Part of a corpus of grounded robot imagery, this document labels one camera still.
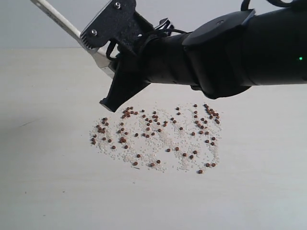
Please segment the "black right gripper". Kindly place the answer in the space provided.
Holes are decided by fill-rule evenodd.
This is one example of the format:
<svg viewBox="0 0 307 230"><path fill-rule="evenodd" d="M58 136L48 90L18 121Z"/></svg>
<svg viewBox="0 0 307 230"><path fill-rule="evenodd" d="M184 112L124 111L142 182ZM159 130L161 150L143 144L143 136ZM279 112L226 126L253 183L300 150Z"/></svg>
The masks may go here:
<svg viewBox="0 0 307 230"><path fill-rule="evenodd" d="M112 49L118 46L120 53L134 55L134 43L139 37L166 28L167 18L153 26L137 13L135 0L110 0L83 29L81 44L96 57L102 71L113 79L107 96L99 101L105 109L116 112L126 101L150 85L139 71L133 70L125 61L120 61L115 68Z"/></svg>

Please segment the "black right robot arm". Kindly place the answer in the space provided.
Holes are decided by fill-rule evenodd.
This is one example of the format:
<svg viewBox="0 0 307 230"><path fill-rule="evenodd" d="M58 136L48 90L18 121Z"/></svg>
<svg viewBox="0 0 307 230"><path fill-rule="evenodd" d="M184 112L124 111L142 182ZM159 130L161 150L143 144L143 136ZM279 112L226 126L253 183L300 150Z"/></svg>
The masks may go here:
<svg viewBox="0 0 307 230"><path fill-rule="evenodd" d="M307 3L271 4L278 10L257 15L245 0L187 33L167 20L152 26L134 0L110 1L80 34L88 51L107 46L114 77L101 105L115 112L152 83L188 85L210 99L254 85L305 84Z"/></svg>

